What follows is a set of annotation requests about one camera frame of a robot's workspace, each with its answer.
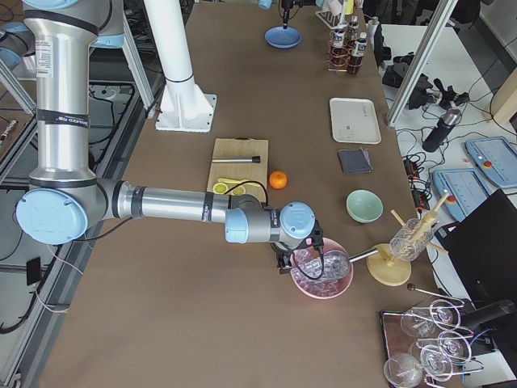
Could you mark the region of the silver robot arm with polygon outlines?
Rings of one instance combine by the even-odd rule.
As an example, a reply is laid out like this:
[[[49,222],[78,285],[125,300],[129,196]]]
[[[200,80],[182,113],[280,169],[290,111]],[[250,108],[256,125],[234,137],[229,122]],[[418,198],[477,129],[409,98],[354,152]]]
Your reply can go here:
[[[143,217],[217,222],[230,243],[269,243],[281,272],[296,265],[295,253],[324,255],[323,232],[301,202],[282,209],[252,195],[192,192],[138,186],[122,179],[127,161],[115,151],[108,173],[95,172],[90,149],[90,49],[124,40],[120,1],[26,1],[24,22],[36,38],[38,164],[16,205],[21,229],[37,242],[80,241],[107,219]]]
[[[269,10],[273,4],[273,0],[258,0],[258,7],[264,11]],[[282,28],[287,29],[289,20],[292,19],[298,10],[303,7],[303,1],[296,0],[278,0],[276,1],[278,12],[282,20]]]

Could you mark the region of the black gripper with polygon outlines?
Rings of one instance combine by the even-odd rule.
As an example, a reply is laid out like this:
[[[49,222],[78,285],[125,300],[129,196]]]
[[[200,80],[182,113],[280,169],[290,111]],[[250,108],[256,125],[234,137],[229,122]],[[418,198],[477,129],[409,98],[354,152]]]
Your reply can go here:
[[[315,221],[309,236],[304,238],[296,247],[288,247],[283,242],[273,243],[279,273],[288,274],[293,268],[300,268],[296,255],[301,255],[303,250],[315,254],[316,258],[320,259],[320,264],[324,264],[323,230],[318,220]]]
[[[302,8],[303,2],[300,0],[279,0],[278,11],[282,19],[282,28],[287,29],[289,20],[292,19],[298,10]]]

